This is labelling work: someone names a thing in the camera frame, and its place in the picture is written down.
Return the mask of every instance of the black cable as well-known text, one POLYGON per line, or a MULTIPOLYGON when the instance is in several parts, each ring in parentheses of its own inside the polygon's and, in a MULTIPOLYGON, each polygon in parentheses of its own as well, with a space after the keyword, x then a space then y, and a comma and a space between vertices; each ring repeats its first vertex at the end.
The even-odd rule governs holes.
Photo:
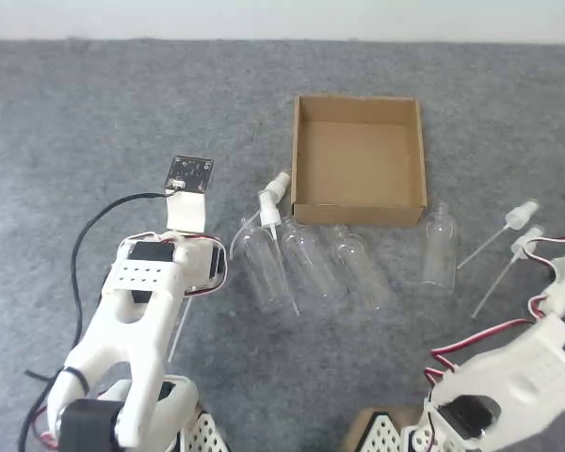
POLYGON ((50 381, 50 377, 46 377, 43 374, 39 374, 38 372, 34 372, 33 370, 26 369, 24 374, 31 379, 36 379, 37 381, 41 381, 43 383, 47 383, 50 381))
MULTIPOLYGON (((112 202, 103 210, 101 210, 94 218, 92 218, 86 226, 82 229, 82 231, 77 236, 75 240, 75 244, 73 245, 72 251, 72 260, 70 263, 70 270, 71 270, 71 279, 72 279, 72 288, 73 288, 73 303, 75 304, 75 335, 73 337, 72 349, 79 344, 79 341, 82 337, 82 329, 84 325, 84 317, 82 312, 82 300, 79 296, 79 284, 77 282, 77 254, 79 253, 79 249, 82 246, 82 242, 84 241, 84 237, 96 222, 104 217, 107 213, 113 210, 118 205, 122 205, 126 202, 133 201, 133 200, 140 200, 140 199, 153 199, 153 198, 167 198, 167 196, 163 193, 137 193, 135 195, 125 196, 123 198, 119 198, 118 200, 112 202)), ((19 441, 18 441, 18 450, 19 452, 25 452, 25 444, 27 442, 27 434, 29 433, 29 428, 31 427, 31 423, 33 422, 34 416, 36 412, 40 408, 44 399, 50 393, 50 390, 55 385, 55 381, 57 380, 58 374, 60 370, 58 370, 51 378, 49 378, 46 382, 46 386, 36 399, 36 401, 32 404, 31 408, 27 412, 23 424, 21 425, 21 432, 19 433, 19 441)), ((36 377, 43 377, 40 374, 36 374, 35 372, 26 371, 25 374, 29 377, 32 377, 31 374, 34 376, 32 378, 36 379, 36 377)))

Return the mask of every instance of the plastic bottle neck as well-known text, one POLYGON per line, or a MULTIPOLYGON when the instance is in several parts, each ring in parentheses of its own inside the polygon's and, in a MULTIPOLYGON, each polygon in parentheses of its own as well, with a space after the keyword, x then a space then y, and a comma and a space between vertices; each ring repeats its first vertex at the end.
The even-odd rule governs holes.
POLYGON ((444 216, 448 215, 450 213, 450 209, 448 208, 448 203, 444 201, 438 202, 437 213, 444 216))

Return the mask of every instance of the white spray nozzle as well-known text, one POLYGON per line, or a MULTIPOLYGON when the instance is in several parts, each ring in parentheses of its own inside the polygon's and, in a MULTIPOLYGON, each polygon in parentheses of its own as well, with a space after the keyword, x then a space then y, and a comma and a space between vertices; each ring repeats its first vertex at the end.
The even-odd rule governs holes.
POLYGON ((284 196, 291 177, 286 172, 279 172, 279 175, 271 181, 258 196, 260 200, 260 221, 262 226, 267 226, 270 230, 281 224, 281 214, 277 204, 284 196))
POLYGON ((522 229, 536 213, 540 205, 536 200, 528 200, 515 207, 505 215, 507 225, 505 227, 514 231, 522 229))
POLYGON ((262 226, 274 226, 281 224, 281 213, 279 212, 274 196, 270 190, 262 190, 260 199, 260 221, 262 226))
POLYGON ((479 245, 475 251, 465 257, 460 264, 457 266, 457 270, 460 270, 467 262, 477 256, 484 248, 490 245, 501 233, 503 233, 508 228, 519 231, 522 229, 532 215, 538 210, 540 206, 536 200, 528 200, 521 205, 518 205, 510 212, 505 215, 505 224, 502 229, 496 231, 490 238, 488 238, 485 242, 479 245))
POLYGON ((284 192, 289 187, 291 183, 291 176, 286 172, 281 171, 276 178, 271 181, 267 186, 266 190, 272 192, 272 198, 275 203, 279 203, 284 196, 284 192))
POLYGON ((527 256, 524 253, 524 248, 527 249, 527 252, 534 252, 537 244, 537 242, 527 242, 529 242, 532 238, 540 237, 543 234, 544 228, 538 224, 529 228, 529 231, 515 240, 515 242, 510 246, 510 250, 514 254, 513 259, 527 259, 527 256))

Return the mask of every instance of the gray carpet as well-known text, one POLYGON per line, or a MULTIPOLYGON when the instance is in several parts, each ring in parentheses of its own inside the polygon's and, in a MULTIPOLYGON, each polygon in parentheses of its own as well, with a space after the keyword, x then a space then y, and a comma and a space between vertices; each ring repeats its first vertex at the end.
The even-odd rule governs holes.
MULTIPOLYGON (((205 156, 216 160, 207 229, 229 241, 256 191, 290 165, 294 96, 322 91, 422 102, 428 193, 450 203, 462 253, 528 197, 547 233, 565 234, 565 47, 0 42, 0 450, 13 450, 40 390, 23 370, 49 373, 68 351, 69 256, 85 222, 160 190, 173 155, 205 156)), ((161 201, 138 201, 91 231, 79 262, 86 322, 121 238, 164 225, 161 201)), ((400 298, 383 313, 303 299, 300 318, 262 315, 238 266, 193 305, 170 371, 196 381, 233 451, 333 450, 360 408, 420 403, 429 348, 524 315, 548 282, 520 263, 474 323, 515 234, 460 273, 455 297, 436 299, 415 284, 417 230, 357 231, 400 298)))

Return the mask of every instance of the open cardboard box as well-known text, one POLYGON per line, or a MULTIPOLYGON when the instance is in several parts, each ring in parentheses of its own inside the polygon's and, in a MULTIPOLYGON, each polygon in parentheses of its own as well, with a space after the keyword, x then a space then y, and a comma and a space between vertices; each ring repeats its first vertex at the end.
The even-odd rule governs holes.
POLYGON ((413 226, 427 207, 415 99, 300 96, 293 216, 302 223, 413 226))

